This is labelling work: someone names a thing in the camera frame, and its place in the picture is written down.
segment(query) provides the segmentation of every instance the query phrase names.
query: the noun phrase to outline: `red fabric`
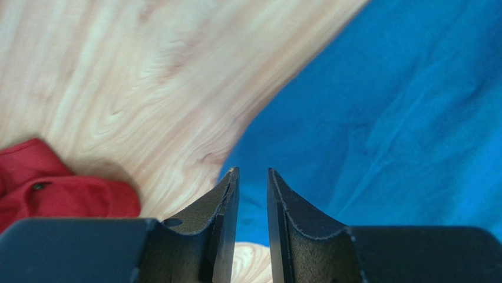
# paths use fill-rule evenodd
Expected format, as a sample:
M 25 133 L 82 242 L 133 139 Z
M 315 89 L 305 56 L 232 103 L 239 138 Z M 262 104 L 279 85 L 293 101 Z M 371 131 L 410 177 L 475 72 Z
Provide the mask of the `red fabric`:
M 128 184 L 74 176 L 39 139 L 0 151 L 0 233 L 27 217 L 132 218 L 140 211 Z

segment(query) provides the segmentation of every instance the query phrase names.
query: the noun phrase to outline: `black clamp jaw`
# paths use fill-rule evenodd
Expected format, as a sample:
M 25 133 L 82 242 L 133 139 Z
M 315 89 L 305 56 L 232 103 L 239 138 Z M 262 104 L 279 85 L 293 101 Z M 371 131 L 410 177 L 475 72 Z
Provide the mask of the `black clamp jaw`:
M 230 282 L 239 170 L 171 218 L 24 219 L 0 237 L 0 282 Z
M 471 227 L 351 227 L 269 169 L 275 283 L 502 282 L 502 245 Z M 229 283 L 239 170 L 162 222 L 25 219 L 0 236 L 0 283 Z
M 502 282 L 502 245 L 472 227 L 351 227 L 269 169 L 274 283 Z

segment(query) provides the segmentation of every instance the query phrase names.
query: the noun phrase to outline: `blue fabric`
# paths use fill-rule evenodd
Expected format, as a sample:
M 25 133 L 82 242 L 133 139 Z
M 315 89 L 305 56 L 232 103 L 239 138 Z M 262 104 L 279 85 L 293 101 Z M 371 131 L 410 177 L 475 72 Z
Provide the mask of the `blue fabric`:
M 348 225 L 502 238 L 502 1 L 373 0 L 258 115 L 237 240 L 268 245 L 267 168 Z

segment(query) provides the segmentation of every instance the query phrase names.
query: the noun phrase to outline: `wood grain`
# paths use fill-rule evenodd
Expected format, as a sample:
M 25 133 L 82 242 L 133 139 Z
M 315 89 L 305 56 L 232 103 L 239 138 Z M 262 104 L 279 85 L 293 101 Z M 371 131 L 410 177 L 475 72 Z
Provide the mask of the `wood grain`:
M 166 218 L 365 1 L 0 0 L 0 147 L 40 137 Z M 236 282 L 268 282 L 266 251 L 237 246 Z

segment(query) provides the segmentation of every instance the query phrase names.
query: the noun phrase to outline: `wooden surface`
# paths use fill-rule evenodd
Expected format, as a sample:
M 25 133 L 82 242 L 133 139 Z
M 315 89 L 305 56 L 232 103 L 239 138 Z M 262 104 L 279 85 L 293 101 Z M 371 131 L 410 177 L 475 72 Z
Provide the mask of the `wooden surface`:
M 166 218 L 364 2 L 0 0 L 0 147 L 41 137 Z M 235 261 L 234 282 L 270 282 L 268 249 Z

